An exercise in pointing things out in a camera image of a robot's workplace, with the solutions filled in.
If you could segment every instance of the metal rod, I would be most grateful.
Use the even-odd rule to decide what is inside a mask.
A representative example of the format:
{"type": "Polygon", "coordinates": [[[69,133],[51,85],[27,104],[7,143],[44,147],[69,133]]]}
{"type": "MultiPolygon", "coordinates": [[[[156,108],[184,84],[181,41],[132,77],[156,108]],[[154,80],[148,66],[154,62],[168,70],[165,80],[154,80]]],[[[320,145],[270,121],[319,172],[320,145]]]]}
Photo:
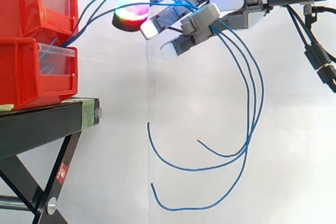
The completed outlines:
{"type": "Polygon", "coordinates": [[[3,195],[0,195],[0,209],[30,211],[19,198],[3,195]]]}

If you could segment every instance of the red plastic drawer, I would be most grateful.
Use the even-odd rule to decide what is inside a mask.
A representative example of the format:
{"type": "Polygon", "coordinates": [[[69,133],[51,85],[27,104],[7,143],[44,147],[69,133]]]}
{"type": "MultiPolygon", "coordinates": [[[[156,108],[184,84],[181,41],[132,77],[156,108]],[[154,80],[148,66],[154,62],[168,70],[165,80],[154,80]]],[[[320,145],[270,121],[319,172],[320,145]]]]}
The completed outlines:
{"type": "Polygon", "coordinates": [[[78,92],[76,48],[0,38],[0,108],[58,104],[78,92]]]}
{"type": "Polygon", "coordinates": [[[78,21],[77,0],[0,0],[0,37],[32,37],[59,46],[78,21]]]}

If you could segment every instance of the warning sticker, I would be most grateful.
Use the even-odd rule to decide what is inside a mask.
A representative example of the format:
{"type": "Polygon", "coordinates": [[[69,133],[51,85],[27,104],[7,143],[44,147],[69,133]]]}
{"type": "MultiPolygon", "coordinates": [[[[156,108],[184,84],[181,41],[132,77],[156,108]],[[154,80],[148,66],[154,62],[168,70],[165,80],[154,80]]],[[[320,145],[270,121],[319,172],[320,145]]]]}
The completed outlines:
{"type": "Polygon", "coordinates": [[[56,175],[56,179],[58,180],[58,182],[63,185],[64,183],[64,180],[67,176],[67,173],[68,173],[68,169],[69,167],[66,166],[64,163],[61,164],[59,170],[58,170],[58,173],[56,175]]]}

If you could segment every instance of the black metal stand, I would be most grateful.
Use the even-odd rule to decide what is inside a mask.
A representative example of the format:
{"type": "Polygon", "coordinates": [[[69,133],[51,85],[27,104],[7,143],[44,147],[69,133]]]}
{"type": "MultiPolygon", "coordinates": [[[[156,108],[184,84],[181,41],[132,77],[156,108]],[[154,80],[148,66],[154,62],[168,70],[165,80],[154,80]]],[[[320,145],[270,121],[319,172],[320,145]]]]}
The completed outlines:
{"type": "Polygon", "coordinates": [[[28,111],[0,112],[0,177],[17,197],[0,196],[0,209],[30,211],[33,224],[67,223],[57,200],[81,131],[99,123],[98,99],[72,99],[28,111]],[[63,138],[64,142],[44,190],[18,154],[63,138]]]}

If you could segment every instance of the green light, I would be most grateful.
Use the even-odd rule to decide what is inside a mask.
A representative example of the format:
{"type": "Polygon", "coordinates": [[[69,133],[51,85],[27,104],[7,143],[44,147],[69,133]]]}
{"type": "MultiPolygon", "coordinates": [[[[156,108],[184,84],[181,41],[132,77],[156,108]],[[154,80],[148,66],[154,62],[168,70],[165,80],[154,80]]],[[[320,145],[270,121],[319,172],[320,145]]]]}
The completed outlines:
{"type": "MultiPolygon", "coordinates": [[[[117,6],[133,3],[149,3],[150,0],[117,0],[117,6]]],[[[134,5],[117,9],[115,14],[129,21],[144,20],[148,18],[149,5],[134,5]]]]}

